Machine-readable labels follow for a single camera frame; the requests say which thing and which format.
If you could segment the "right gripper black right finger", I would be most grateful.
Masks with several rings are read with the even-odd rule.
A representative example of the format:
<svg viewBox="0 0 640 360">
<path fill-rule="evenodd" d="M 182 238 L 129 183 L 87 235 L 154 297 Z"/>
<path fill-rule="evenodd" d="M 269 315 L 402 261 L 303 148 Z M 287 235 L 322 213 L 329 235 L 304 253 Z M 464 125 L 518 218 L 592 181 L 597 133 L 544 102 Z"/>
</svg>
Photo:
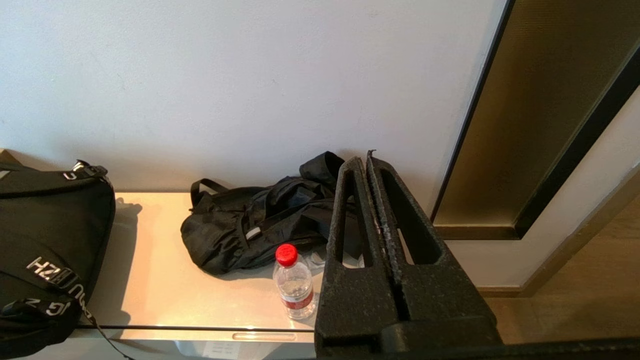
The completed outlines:
<svg viewBox="0 0 640 360">
<path fill-rule="evenodd" d="M 398 321 L 383 346 L 502 346 L 494 313 L 398 172 L 366 155 Z"/>
</svg>

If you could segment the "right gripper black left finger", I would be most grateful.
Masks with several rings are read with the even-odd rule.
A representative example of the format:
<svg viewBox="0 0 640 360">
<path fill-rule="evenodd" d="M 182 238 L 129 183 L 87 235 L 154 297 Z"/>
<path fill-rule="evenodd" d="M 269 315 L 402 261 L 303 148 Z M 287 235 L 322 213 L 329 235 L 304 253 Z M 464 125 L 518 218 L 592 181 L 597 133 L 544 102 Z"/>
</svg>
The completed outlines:
<svg viewBox="0 0 640 360">
<path fill-rule="evenodd" d="M 400 357 L 409 350 L 394 263 L 403 259 L 403 246 L 396 217 L 384 203 L 377 165 L 374 157 L 354 157 L 339 170 L 315 318 L 315 351 L 320 357 Z M 350 210 L 361 244 L 361 268 L 343 263 Z"/>
</svg>

